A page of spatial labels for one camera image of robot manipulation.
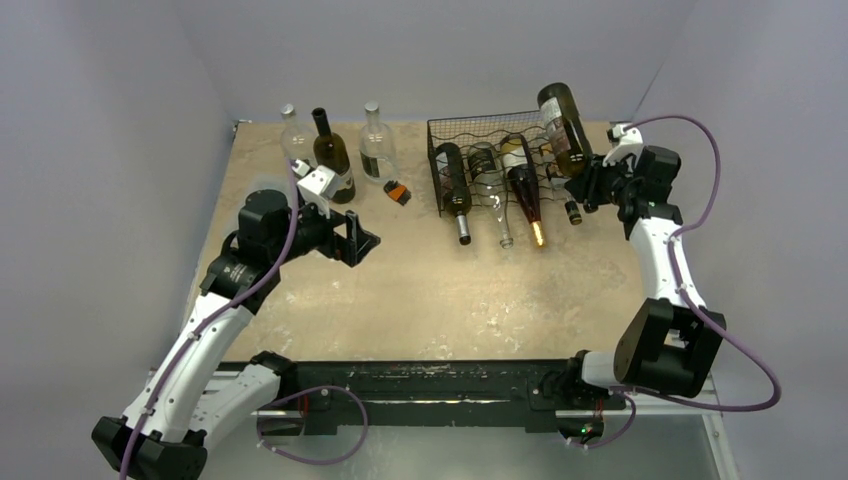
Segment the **dark green wine bottle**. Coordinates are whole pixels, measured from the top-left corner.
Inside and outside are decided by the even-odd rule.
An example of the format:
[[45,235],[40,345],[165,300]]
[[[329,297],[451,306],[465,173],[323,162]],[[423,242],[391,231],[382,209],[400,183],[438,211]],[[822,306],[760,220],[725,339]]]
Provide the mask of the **dark green wine bottle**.
[[317,129],[317,137],[313,142],[316,160],[334,171],[341,180],[332,200],[338,204],[350,203],[356,195],[356,187],[344,140],[332,130],[324,108],[313,109],[311,115]]

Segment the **clear glass bottle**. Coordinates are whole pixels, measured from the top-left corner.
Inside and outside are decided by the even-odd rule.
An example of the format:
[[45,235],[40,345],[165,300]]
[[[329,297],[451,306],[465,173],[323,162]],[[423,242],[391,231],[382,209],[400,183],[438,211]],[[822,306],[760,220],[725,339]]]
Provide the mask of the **clear glass bottle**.
[[359,153],[365,177],[375,183],[386,183],[396,175],[395,136],[380,116],[377,101],[364,106],[365,124],[359,132]]
[[319,162],[313,151],[317,137],[314,129],[301,120],[292,104],[282,106],[280,114],[283,120],[280,146],[284,158],[290,162],[300,160],[312,168],[317,168]]

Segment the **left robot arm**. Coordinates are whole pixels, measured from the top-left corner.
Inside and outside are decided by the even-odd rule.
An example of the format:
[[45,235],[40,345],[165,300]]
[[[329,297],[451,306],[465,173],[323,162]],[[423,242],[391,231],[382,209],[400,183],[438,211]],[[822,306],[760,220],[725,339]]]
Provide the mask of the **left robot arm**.
[[196,479],[209,451],[254,410],[296,402],[306,412],[309,395],[330,386],[298,389],[294,363],[271,352],[254,357],[223,389],[205,391],[279,284],[284,263],[317,251],[355,267],[380,242],[353,211],[290,201],[272,189],[249,194],[162,365],[120,416],[95,425],[92,439],[107,463],[122,479]]

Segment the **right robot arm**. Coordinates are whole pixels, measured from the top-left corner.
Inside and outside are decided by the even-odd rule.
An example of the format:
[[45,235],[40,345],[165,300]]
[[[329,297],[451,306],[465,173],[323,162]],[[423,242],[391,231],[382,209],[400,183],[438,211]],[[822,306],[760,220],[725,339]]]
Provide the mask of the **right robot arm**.
[[693,398],[707,380],[726,319],[707,308],[688,268],[678,234],[683,219],[668,201],[680,168],[680,156],[667,148],[617,146],[567,185],[587,207],[617,207],[645,295],[615,350],[586,353],[582,369],[562,379],[563,397],[573,406],[614,387]]

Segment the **green bottle silver cap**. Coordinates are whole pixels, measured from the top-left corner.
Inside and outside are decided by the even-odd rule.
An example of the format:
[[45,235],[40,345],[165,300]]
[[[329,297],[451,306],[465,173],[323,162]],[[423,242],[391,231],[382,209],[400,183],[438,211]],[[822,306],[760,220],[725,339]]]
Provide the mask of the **green bottle silver cap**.
[[469,245],[471,233],[467,214],[471,209],[472,201],[460,148],[451,142],[442,143],[435,150],[435,161],[444,210],[455,220],[459,243],[463,246]]

